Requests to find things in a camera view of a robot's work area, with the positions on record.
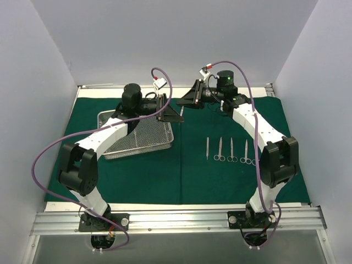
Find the surgical scissors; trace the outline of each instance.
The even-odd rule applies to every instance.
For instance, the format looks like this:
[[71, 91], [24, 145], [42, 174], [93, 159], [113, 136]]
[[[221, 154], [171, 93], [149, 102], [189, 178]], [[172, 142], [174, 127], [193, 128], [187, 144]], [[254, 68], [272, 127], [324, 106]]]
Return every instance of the surgical scissors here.
[[233, 141], [232, 141], [232, 137], [231, 137], [231, 156], [227, 157], [227, 161], [228, 162], [237, 162], [238, 158], [233, 156]]
[[255, 159], [248, 158], [248, 140], [246, 139], [246, 145], [244, 147], [244, 157], [240, 159], [241, 163], [246, 163], [248, 165], [252, 164], [255, 166]]
[[219, 154], [214, 155], [214, 160], [216, 161], [225, 161], [225, 156], [221, 155], [221, 149], [222, 149], [222, 137], [220, 137], [220, 142], [219, 142]]

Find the gray wall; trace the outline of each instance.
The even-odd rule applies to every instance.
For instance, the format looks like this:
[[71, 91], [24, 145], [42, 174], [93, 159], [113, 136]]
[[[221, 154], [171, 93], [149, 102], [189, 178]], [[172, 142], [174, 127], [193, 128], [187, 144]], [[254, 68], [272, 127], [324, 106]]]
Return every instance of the gray wall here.
[[[0, 1], [0, 85], [0, 263], [21, 263], [43, 204], [31, 162], [63, 134], [77, 90], [30, 1]], [[44, 185], [56, 155], [38, 163]]]
[[77, 84], [150, 84], [159, 66], [192, 85], [201, 66], [231, 59], [252, 86], [276, 80], [317, 2], [32, 1]]
[[351, 263], [352, 2], [319, 0], [275, 85], [338, 263]]

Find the dark green mat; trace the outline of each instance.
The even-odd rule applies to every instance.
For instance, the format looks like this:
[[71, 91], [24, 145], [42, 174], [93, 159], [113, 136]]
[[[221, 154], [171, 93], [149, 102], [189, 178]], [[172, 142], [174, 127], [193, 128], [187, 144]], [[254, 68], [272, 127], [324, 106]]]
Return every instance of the dark green mat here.
[[[172, 100], [175, 106], [177, 99]], [[101, 111], [115, 109], [119, 99], [79, 98], [74, 106], [65, 135], [97, 127]], [[279, 99], [255, 99], [257, 110], [271, 125], [286, 136], [288, 126]], [[234, 154], [244, 155], [245, 140], [249, 158], [254, 158], [253, 140], [230, 118], [221, 117], [205, 108], [185, 109], [185, 123], [173, 124], [174, 142], [167, 150], [98, 162], [98, 189], [107, 202], [136, 204], [243, 204], [256, 188], [255, 167], [240, 162], [213, 159], [223, 138], [224, 156], [230, 155], [230, 138]], [[209, 160], [206, 160], [206, 138], [210, 138]], [[76, 142], [85, 136], [71, 139]], [[49, 189], [74, 199], [56, 181], [56, 162]], [[47, 195], [47, 201], [59, 199]], [[278, 202], [310, 202], [301, 174], [295, 176], [280, 192]]]

